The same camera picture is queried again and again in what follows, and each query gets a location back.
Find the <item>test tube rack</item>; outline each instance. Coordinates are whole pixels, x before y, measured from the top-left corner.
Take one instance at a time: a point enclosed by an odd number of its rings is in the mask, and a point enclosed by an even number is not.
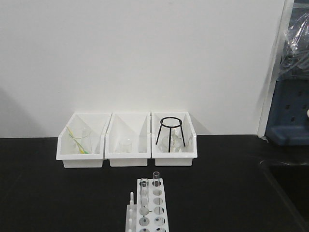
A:
[[[126,232],[169,232],[163,179],[154,186],[154,179],[148,179],[148,209],[146,215],[141,212],[141,179],[137,180],[137,204],[134,193],[130,193],[130,204],[126,207]]]

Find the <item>test tube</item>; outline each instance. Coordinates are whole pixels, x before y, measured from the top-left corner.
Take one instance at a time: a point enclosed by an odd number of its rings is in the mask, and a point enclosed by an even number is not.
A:
[[[154,172],[154,182],[153,185],[155,189],[160,188],[160,172]]]
[[[140,180],[140,214],[142,214],[143,216],[149,213],[148,186],[148,179],[142,178]]]

